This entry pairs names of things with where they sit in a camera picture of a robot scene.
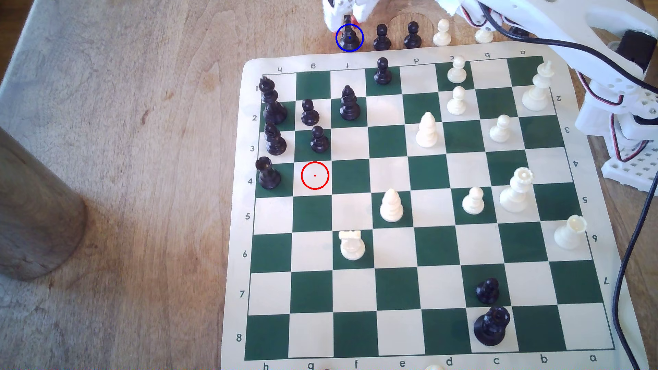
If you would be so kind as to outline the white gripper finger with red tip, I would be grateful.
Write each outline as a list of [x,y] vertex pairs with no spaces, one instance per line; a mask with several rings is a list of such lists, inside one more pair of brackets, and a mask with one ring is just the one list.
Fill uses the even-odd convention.
[[352,6],[352,13],[359,23],[367,20],[369,15],[373,12],[374,7],[377,5],[378,0],[356,0]]
[[345,24],[344,16],[351,13],[351,1],[323,1],[325,24],[329,30],[338,30]]

